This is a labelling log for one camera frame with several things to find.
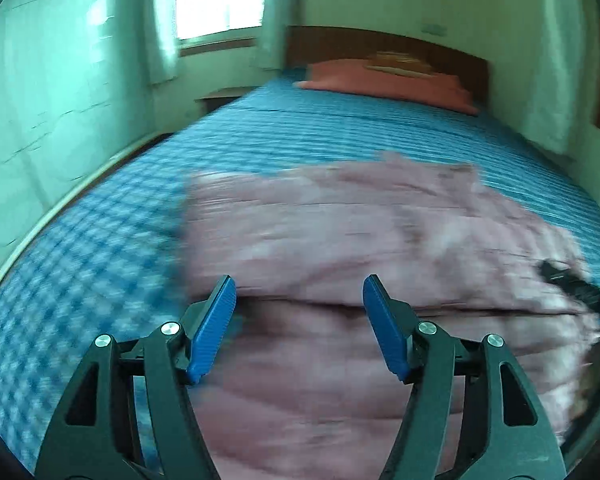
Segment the pink quilted down jacket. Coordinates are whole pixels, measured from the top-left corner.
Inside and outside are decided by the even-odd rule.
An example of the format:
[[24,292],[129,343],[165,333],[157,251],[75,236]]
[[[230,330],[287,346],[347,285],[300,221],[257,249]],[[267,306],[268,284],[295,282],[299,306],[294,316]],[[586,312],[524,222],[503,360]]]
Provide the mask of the pink quilted down jacket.
[[483,185],[470,165],[302,166],[272,176],[195,174],[186,286],[237,285],[242,329],[193,395],[225,479],[373,479],[407,386],[362,308],[375,274],[449,334],[501,335],[563,434],[594,315],[546,284],[550,259],[586,273],[574,237]]

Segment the blue plaid bed sheet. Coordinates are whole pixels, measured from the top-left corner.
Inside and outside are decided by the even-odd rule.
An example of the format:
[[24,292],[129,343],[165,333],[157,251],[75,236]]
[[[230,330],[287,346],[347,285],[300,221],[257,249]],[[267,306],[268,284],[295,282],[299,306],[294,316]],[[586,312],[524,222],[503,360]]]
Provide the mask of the blue plaid bed sheet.
[[472,162],[491,188],[569,230],[600,285],[600,207],[488,114],[302,91],[292,70],[124,165],[35,237],[0,285],[0,436],[33,469],[93,339],[132,339],[184,304],[178,233],[197,171],[266,174],[395,151]]

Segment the green curtain right side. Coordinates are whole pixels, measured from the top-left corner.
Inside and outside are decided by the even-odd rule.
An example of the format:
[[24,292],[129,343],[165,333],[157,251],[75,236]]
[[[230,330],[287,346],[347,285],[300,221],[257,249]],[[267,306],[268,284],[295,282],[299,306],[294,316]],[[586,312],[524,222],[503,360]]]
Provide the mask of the green curtain right side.
[[570,152],[580,122],[588,47],[600,24],[597,0],[540,0],[540,45],[522,134],[559,157]]

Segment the brown patterned small cushion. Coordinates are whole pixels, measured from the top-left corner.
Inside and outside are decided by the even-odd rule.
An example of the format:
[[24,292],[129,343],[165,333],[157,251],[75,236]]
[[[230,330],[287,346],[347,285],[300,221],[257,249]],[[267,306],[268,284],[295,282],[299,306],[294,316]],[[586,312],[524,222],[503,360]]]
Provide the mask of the brown patterned small cushion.
[[368,58],[365,67],[405,77],[431,77],[434,74],[434,69],[426,61],[400,52],[377,52]]

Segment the orange red pillow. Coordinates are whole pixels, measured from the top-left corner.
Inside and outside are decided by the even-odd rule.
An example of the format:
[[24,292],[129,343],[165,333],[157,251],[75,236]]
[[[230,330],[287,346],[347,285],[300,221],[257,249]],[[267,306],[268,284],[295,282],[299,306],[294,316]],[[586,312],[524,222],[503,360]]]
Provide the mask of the orange red pillow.
[[374,70],[365,60],[356,58],[312,64],[306,70],[306,80],[296,81],[294,85],[302,90],[372,96],[426,104],[471,116],[479,114],[470,92],[457,76],[392,74]]

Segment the dark wooden nightstand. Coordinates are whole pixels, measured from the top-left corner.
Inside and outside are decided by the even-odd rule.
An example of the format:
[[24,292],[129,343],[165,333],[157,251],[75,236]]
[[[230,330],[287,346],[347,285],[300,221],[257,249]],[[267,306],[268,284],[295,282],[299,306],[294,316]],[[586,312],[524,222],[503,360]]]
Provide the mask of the dark wooden nightstand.
[[222,88],[202,96],[197,100],[197,103],[201,107],[201,114],[207,115],[227,104],[230,104],[231,102],[241,99],[243,96],[253,90],[256,90],[256,87],[247,86]]

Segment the dark wooden headboard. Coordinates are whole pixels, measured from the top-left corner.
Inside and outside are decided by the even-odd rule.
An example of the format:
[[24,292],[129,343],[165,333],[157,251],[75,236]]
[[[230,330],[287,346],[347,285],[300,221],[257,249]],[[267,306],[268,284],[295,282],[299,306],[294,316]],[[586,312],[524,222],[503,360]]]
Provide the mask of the dark wooden headboard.
[[378,52],[410,54],[438,72],[456,75],[479,104],[490,103],[490,67],[487,60],[426,40],[334,26],[291,26],[284,56],[285,68],[336,60],[367,58]]

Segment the frosted glass wardrobe doors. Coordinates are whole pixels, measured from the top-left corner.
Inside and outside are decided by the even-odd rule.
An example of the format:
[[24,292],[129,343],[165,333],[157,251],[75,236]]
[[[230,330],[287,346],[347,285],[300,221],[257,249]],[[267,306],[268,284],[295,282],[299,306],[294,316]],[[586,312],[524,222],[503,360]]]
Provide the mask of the frosted glass wardrobe doors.
[[143,7],[0,4],[0,267],[67,193],[154,130]]

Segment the green curtain beside headboard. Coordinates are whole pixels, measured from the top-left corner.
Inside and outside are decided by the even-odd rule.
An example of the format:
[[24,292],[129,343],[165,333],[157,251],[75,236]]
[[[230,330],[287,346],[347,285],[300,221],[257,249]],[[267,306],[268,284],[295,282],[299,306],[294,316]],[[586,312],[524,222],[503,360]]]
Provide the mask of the green curtain beside headboard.
[[290,28],[301,21],[302,0],[263,0],[257,36],[257,67],[261,70],[283,69]]

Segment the green curtain left of window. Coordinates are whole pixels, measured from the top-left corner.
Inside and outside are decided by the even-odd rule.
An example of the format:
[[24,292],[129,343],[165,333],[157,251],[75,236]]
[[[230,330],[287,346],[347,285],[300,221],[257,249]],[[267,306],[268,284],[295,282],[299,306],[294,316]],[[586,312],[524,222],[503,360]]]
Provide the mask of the green curtain left of window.
[[155,86],[178,74],[175,0],[144,0],[143,7],[148,78]]

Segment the wall power outlet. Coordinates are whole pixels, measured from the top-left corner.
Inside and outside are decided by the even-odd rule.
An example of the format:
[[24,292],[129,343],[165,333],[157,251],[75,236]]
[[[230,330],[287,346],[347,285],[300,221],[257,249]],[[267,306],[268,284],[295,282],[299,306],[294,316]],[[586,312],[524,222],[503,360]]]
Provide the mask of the wall power outlet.
[[445,37],[448,34],[448,29],[443,25],[424,23],[422,24],[422,32],[430,36]]

